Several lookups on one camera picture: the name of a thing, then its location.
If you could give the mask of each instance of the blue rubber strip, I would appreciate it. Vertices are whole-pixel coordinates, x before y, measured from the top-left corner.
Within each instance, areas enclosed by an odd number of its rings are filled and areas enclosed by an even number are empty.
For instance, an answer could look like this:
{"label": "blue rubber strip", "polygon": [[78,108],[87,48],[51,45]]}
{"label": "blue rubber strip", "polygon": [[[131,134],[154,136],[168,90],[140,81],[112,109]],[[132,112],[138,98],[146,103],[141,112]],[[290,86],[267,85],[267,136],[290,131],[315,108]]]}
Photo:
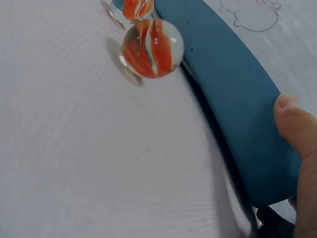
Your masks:
{"label": "blue rubber strip", "polygon": [[157,0],[162,19],[185,41],[193,71],[234,157],[251,203],[264,207],[296,195],[301,160],[278,134],[280,92],[226,23],[202,0]]}

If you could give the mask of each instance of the marble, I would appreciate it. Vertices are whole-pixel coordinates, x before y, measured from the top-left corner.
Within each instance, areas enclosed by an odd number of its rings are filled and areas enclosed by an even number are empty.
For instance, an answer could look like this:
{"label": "marble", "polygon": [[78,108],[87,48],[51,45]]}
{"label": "marble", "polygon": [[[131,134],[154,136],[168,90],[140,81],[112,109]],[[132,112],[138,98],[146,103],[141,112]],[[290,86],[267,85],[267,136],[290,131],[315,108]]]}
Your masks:
{"label": "marble", "polygon": [[151,17],[154,0],[112,0],[110,9],[120,23],[135,23]]}
{"label": "marble", "polygon": [[122,44],[126,66],[136,75],[157,78],[175,70],[184,55],[184,41],[171,23],[161,19],[136,23]]}

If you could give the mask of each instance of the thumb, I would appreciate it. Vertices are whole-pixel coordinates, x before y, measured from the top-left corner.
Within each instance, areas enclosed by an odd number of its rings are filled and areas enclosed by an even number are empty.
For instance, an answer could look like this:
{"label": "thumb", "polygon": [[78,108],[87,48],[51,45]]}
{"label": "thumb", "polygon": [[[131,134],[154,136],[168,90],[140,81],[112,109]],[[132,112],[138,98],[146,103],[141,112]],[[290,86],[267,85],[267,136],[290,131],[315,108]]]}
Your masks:
{"label": "thumb", "polygon": [[274,104],[278,132],[303,160],[317,153],[317,119],[300,109],[296,99],[281,94]]}
{"label": "thumb", "polygon": [[317,237],[317,119],[282,94],[274,104],[278,132],[301,156],[297,186],[297,222],[294,237]]}

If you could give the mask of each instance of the finger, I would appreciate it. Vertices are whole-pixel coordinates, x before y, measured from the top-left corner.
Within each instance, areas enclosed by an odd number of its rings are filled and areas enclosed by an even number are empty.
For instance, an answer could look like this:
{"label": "finger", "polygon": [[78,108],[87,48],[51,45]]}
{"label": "finger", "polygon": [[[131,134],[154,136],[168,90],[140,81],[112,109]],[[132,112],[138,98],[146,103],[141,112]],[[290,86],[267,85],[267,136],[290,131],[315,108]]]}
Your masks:
{"label": "finger", "polygon": [[317,154],[317,119],[300,109],[296,99],[281,94],[274,104],[274,120],[278,132],[303,160]]}
{"label": "finger", "polygon": [[260,238],[277,238],[268,226],[261,226],[259,229]]}
{"label": "finger", "polygon": [[277,237],[293,237],[295,226],[280,217],[272,208],[264,207],[257,211],[258,219],[267,226]]}
{"label": "finger", "polygon": [[279,133],[303,159],[297,187],[295,237],[317,237],[317,119],[300,109],[289,95],[274,104]]}

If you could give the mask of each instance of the white fabric surface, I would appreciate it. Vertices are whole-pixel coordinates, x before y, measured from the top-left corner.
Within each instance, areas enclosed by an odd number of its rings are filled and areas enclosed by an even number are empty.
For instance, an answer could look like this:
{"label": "white fabric surface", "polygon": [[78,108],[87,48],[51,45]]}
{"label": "white fabric surface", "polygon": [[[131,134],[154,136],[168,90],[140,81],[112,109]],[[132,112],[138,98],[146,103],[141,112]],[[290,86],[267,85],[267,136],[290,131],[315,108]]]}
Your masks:
{"label": "white fabric surface", "polygon": [[0,32],[0,238],[251,236],[181,71],[129,82],[100,0],[2,0]]}

